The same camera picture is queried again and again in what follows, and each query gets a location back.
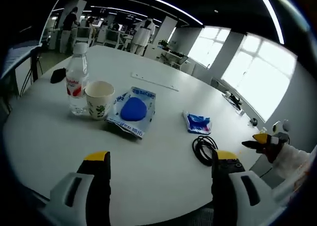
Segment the blue sponge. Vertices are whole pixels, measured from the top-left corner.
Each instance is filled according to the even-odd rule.
[[[139,121],[147,114],[147,106],[139,98],[131,97],[121,109],[121,118],[125,121]]]

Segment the white round table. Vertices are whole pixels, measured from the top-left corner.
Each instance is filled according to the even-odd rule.
[[[248,126],[221,93],[160,62],[108,47],[94,46],[88,54],[90,80],[105,80],[115,95],[131,86],[155,92],[156,114],[143,140],[131,141],[104,130],[103,121],[73,116],[65,80],[50,83],[57,64],[18,101],[4,127],[9,160],[25,186],[50,197],[50,190],[83,159],[110,151],[110,221],[114,226],[145,225],[170,220],[212,200],[211,168],[192,152],[197,134],[187,132],[183,110],[209,116],[211,137],[219,149],[238,155],[248,170],[259,155],[241,145],[258,130]],[[172,84],[179,92],[131,77],[132,72]]]

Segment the bottle cap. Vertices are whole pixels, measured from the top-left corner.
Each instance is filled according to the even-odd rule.
[[[88,49],[88,44],[87,43],[76,43],[74,45],[74,54],[85,54]]]

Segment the bottle label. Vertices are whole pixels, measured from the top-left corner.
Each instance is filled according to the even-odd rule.
[[[75,98],[84,97],[84,90],[86,88],[87,81],[88,81],[88,75],[79,80],[75,80],[75,79],[72,79],[71,77],[67,77],[66,78],[67,94]]]

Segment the plastic water bottle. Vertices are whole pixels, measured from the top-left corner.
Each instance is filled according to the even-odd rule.
[[[73,114],[81,115],[87,110],[85,88],[88,83],[88,69],[86,52],[87,43],[74,45],[73,57],[66,67],[66,86],[69,98],[69,107]]]

